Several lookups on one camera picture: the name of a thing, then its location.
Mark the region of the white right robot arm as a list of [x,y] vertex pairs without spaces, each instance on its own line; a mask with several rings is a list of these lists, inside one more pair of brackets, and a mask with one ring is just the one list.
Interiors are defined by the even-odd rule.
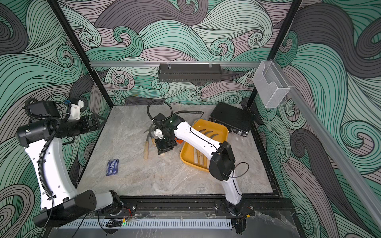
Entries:
[[[150,113],[150,107],[155,102],[167,105],[170,109],[170,115],[165,116],[159,113],[153,117]],[[236,178],[238,178],[234,175],[236,160],[231,145],[227,141],[218,142],[207,137],[179,116],[180,114],[203,115],[203,111],[182,110],[174,112],[172,106],[162,99],[151,101],[147,105],[146,111],[152,121],[151,126],[156,127],[155,136],[157,138],[154,143],[158,154],[173,150],[177,146],[178,139],[193,146],[209,161],[209,173],[221,182],[229,213],[234,216],[242,214],[244,197],[236,183]]]

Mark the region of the labelled wooden handle sickle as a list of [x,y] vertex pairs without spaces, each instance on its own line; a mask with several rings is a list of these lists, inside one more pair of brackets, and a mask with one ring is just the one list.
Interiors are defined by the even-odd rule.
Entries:
[[[217,140],[218,141],[218,136],[219,134],[218,133],[214,133],[212,131],[207,131],[205,133],[205,135],[209,136],[210,139],[213,139],[213,140]],[[207,169],[209,169],[209,163],[210,161],[208,160],[208,158],[204,155],[203,156],[203,159],[204,159],[204,165]]]

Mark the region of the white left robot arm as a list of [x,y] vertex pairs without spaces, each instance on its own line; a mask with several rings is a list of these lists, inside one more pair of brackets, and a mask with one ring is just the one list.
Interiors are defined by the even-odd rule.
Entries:
[[63,157],[62,138],[100,130],[107,120],[98,114],[82,117],[83,101],[79,99],[62,102],[65,107],[63,117],[57,104],[56,101],[27,99],[23,108],[29,122],[16,131],[20,145],[32,161],[41,193],[41,213],[33,217],[34,225],[61,227],[94,211],[111,216],[120,214],[123,205],[115,191],[79,193],[69,177]]

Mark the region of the large wooden handle sickle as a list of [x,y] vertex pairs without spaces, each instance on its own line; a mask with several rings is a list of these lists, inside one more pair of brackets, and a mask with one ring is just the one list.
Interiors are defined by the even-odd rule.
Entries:
[[193,157],[194,157],[194,163],[196,165],[199,165],[199,162],[198,162],[198,157],[197,157],[197,149],[196,148],[193,148]]

